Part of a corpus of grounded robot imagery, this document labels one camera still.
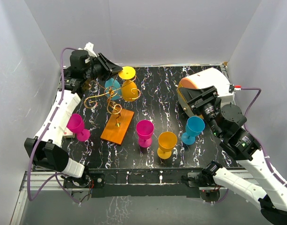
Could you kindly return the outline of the white round drawer cabinet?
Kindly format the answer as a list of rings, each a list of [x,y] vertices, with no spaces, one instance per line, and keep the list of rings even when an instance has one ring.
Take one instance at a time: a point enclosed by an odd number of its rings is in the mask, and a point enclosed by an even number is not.
[[[226,83],[230,83],[227,77],[222,72],[220,72],[215,68],[209,68],[201,72],[195,73],[193,75],[182,78],[177,88],[178,100],[182,109],[189,117],[194,116],[194,113],[191,111],[190,107],[186,104],[185,99],[183,98],[183,96],[179,91],[180,87],[203,89],[210,86],[214,86],[217,90],[219,90],[219,88]],[[221,101],[220,106],[222,107],[229,103],[231,102]]]

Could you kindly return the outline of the pink wine glass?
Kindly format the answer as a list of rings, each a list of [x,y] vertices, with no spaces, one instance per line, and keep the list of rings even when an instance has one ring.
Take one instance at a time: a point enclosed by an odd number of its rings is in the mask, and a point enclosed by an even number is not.
[[[138,135],[138,144],[143,148],[148,148],[152,144],[152,135],[154,133],[154,125],[149,120],[141,120],[136,125]]]
[[[81,115],[74,113],[71,115],[67,128],[76,135],[78,141],[87,141],[90,137],[90,131],[85,129],[84,121]]]

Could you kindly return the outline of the teal wine glass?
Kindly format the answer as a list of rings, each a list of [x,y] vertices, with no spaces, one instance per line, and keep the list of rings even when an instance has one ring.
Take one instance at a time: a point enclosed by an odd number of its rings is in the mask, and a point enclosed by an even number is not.
[[[107,80],[104,88],[106,91],[106,96],[111,97],[111,100],[115,101],[121,97],[121,85],[116,79],[111,78]]]

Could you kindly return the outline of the blue wine glass right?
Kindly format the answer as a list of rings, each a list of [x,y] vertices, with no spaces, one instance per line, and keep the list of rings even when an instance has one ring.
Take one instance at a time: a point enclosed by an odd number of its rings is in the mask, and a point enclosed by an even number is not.
[[[196,137],[200,135],[205,129],[204,121],[197,116],[188,118],[185,132],[181,136],[181,140],[186,145],[192,145],[196,141]]]

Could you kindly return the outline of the small white red box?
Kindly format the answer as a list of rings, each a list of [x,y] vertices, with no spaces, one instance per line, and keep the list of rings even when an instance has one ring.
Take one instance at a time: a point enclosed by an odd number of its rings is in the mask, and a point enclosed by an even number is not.
[[[63,138],[74,138],[75,134],[70,130],[65,130],[63,133]]]

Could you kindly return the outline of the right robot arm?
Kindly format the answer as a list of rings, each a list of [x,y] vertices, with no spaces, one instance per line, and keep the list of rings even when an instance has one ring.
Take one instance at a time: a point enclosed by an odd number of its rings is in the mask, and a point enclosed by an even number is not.
[[[229,172],[211,161],[192,182],[226,187],[254,204],[273,225],[287,225],[287,182],[268,161],[259,141],[243,128],[247,118],[232,104],[221,106],[214,86],[204,89],[179,87],[180,96],[194,115],[203,118],[221,148],[242,165],[258,182],[257,185]]]

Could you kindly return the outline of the yellow wine glass front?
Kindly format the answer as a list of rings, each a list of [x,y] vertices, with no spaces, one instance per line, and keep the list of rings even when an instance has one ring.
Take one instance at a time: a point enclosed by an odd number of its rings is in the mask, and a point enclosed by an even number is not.
[[[177,144],[177,136],[169,131],[163,132],[159,135],[158,143],[158,157],[161,159],[169,159],[174,147]]]

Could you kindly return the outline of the yellow wine glass back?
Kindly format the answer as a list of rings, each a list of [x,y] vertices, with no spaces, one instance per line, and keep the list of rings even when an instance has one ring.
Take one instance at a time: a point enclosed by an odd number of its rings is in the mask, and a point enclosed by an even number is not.
[[[135,69],[130,66],[125,66],[118,75],[122,80],[124,80],[121,86],[121,96],[125,101],[135,101],[139,96],[137,86],[134,82],[136,78]]]

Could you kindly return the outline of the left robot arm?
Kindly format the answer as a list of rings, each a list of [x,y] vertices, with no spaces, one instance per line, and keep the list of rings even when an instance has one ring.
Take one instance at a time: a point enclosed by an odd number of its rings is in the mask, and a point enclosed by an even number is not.
[[[107,81],[123,70],[103,54],[94,55],[87,49],[74,49],[70,55],[70,66],[61,72],[61,84],[51,110],[41,129],[33,138],[27,138],[24,147],[33,165],[74,177],[74,182],[85,187],[90,175],[84,165],[72,160],[61,148],[62,138],[75,108],[85,93],[85,85],[100,79]]]

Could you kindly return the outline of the yellow wine glass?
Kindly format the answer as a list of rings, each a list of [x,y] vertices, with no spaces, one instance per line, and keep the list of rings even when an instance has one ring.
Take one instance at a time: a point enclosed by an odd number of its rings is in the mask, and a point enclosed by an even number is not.
[[[174,147],[177,144],[177,136],[169,131],[163,132],[159,135],[158,143],[158,157],[161,159],[169,159]]]
[[[139,96],[137,86],[134,82],[136,78],[135,69],[130,66],[125,66],[118,75],[122,80],[124,80],[121,86],[121,96],[125,101],[135,101]]]

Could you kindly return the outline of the aluminium front rail frame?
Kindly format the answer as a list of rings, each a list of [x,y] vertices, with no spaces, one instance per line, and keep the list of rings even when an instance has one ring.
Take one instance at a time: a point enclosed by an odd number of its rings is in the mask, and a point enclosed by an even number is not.
[[[194,182],[200,168],[145,168],[145,169],[89,169],[80,178],[56,176],[53,171],[35,170],[30,179],[25,174],[20,190],[32,192],[41,186],[43,190],[62,190],[70,194],[88,192],[92,198],[111,196],[186,196],[199,198],[203,191],[223,190],[222,185]]]

